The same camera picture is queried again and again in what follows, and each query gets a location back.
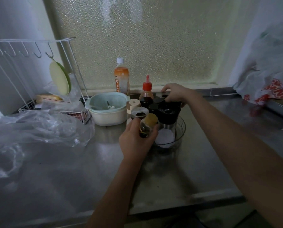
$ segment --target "white wire rack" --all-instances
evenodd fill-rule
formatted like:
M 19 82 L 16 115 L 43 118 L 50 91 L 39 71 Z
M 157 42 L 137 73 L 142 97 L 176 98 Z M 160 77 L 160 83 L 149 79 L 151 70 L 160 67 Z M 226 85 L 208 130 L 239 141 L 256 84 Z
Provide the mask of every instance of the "white wire rack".
M 20 56 L 22 57 L 30 57 L 30 56 L 35 56 L 37 58 L 41 58 L 43 56 L 43 52 L 41 51 L 41 49 L 39 49 L 38 44 L 39 43 L 47 43 L 48 48 L 50 49 L 50 54 L 49 55 L 47 52 L 45 52 L 46 56 L 48 56 L 49 58 L 53 58 L 54 54 L 52 51 L 52 48 L 50 46 L 50 43 L 56 43 L 57 45 L 61 45 L 63 52 L 66 56 L 67 62 L 71 68 L 71 72 L 74 74 L 75 76 L 75 80 L 79 83 L 75 70 L 74 70 L 74 66 L 72 65 L 72 63 L 74 63 L 81 82 L 83 84 L 84 87 L 84 91 L 86 93 L 86 96 L 83 95 L 82 90 L 80 89 L 80 93 L 81 93 L 81 98 L 80 101 L 85 105 L 86 100 L 89 98 L 89 96 L 87 95 L 87 91 L 86 91 L 86 85 L 83 81 L 83 77 L 81 75 L 79 66 L 77 64 L 72 46 L 71 46 L 71 40 L 75 39 L 75 37 L 70 37 L 70 38 L 65 38 L 65 39 L 61 39 L 61 40 L 29 40 L 29 39 L 0 39 L 0 58 L 1 57 L 6 57 L 6 58 L 15 58 L 16 56 L 18 56 L 18 53 L 20 53 Z M 6 50 L 3 50 L 3 45 L 7 44 L 7 46 L 10 48 L 11 53 L 8 53 Z M 21 48 L 23 48 L 23 52 L 21 52 L 20 50 L 16 50 L 15 45 L 16 44 L 20 44 Z M 37 50 L 36 53 L 33 51 L 33 53 L 31 54 L 30 52 L 30 47 L 31 46 L 26 46 L 26 44 L 33 44 L 33 47 L 36 46 Z M 21 84 L 23 85 L 23 87 L 25 88 L 26 92 L 28 93 L 28 86 L 24 85 L 24 81 L 22 80 L 22 76 L 19 75 L 17 69 L 15 68 L 16 65 L 14 65 L 12 62 L 14 62 L 14 60 L 9 61 L 8 59 L 6 59 L 8 65 L 10 66 L 10 68 L 12 69 L 12 71 L 14 72 L 14 74 L 16 75 L 16 77 L 19 79 L 19 81 L 21 82 Z M 11 78 L 9 77 L 6 69 L 3 68 L 3 65 L 0 63 L 0 69 L 2 70 L 2 72 L 4 73 L 4 75 L 7 77 L 7 79 L 10 81 L 11 85 L 14 87 L 14 89 L 17 91 L 18 95 L 20 96 L 20 98 L 22 99 L 22 101 L 24 102 L 24 106 L 19 108 L 19 112 L 24 112 L 24 111 L 28 111 L 28 110 L 33 110 L 34 106 L 35 106 L 35 100 L 34 100 L 34 96 L 30 96 L 30 100 L 26 100 L 23 95 L 21 94 L 21 92 L 18 90 L 18 88 L 16 87 L 16 85 L 14 84 L 14 82 L 11 80 Z M 90 119 L 90 113 L 87 109 L 83 109 L 81 112 L 73 112 L 73 111 L 61 111 L 60 113 L 63 114 L 67 114 L 67 115 L 71 115 L 77 119 L 79 119 L 81 122 L 86 123 L 89 119 Z

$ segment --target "left hand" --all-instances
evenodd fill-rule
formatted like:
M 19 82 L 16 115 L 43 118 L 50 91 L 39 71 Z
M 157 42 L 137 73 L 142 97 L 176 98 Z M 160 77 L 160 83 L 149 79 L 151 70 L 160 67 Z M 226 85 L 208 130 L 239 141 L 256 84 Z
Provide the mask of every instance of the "left hand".
M 142 164 L 158 135 L 158 125 L 156 125 L 149 137 L 141 138 L 139 136 L 139 124 L 140 119 L 132 120 L 119 137 L 119 145 L 124 155 L 124 161 L 133 165 Z

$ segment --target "white bottle cap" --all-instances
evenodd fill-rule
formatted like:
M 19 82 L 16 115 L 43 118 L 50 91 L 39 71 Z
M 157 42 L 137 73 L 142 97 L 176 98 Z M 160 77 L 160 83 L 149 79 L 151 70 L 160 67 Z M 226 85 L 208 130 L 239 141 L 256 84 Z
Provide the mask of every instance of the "white bottle cap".
M 116 59 L 117 63 L 124 63 L 124 58 L 123 57 L 118 57 Z

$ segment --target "clear glass bowl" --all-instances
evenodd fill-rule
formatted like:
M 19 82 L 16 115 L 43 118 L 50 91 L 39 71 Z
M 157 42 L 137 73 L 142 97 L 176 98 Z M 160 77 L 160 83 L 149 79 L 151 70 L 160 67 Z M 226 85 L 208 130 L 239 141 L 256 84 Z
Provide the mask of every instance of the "clear glass bowl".
M 181 139 L 186 132 L 186 124 L 185 121 L 178 116 L 175 127 L 175 140 L 174 142 L 166 143 L 166 144 L 156 144 L 155 142 L 151 146 L 150 152 L 158 153 L 158 154 L 169 154 L 175 150 L 177 150 L 181 145 Z

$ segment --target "red nozzle cap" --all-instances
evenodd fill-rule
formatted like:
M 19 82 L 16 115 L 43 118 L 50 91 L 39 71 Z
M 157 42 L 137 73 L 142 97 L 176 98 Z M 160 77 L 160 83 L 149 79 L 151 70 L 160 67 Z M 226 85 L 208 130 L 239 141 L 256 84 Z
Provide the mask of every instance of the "red nozzle cap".
M 142 90 L 144 91 L 151 91 L 152 90 L 152 83 L 149 81 L 149 75 L 146 76 L 146 82 L 142 84 Z

